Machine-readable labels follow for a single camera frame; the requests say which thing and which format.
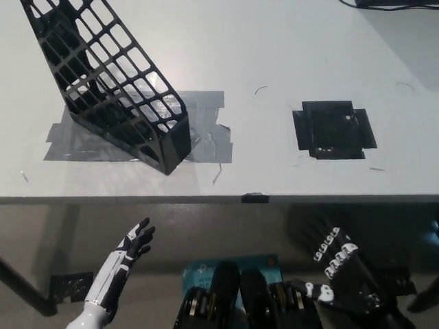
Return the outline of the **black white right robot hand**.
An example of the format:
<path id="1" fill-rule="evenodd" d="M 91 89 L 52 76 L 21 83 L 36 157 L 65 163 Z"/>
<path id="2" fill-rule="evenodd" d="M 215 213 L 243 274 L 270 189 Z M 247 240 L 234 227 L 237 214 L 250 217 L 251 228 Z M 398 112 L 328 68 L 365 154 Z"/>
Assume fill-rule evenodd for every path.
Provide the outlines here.
<path id="1" fill-rule="evenodd" d="M 313 261 L 329 279 L 327 284 L 298 283 L 307 297 L 356 315 L 368 315 L 392 303 L 377 271 L 345 230 L 337 226 L 312 228 L 304 238 Z"/>

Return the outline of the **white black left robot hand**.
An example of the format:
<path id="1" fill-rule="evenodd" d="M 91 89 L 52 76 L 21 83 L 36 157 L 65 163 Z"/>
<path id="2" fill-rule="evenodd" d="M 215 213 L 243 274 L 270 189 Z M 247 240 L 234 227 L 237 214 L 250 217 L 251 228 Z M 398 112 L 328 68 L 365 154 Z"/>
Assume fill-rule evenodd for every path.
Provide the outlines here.
<path id="1" fill-rule="evenodd" d="M 109 315 L 116 313 L 130 270 L 151 250 L 155 229 L 148 217 L 131 228 L 98 271 L 86 296 L 87 302 L 101 306 Z"/>

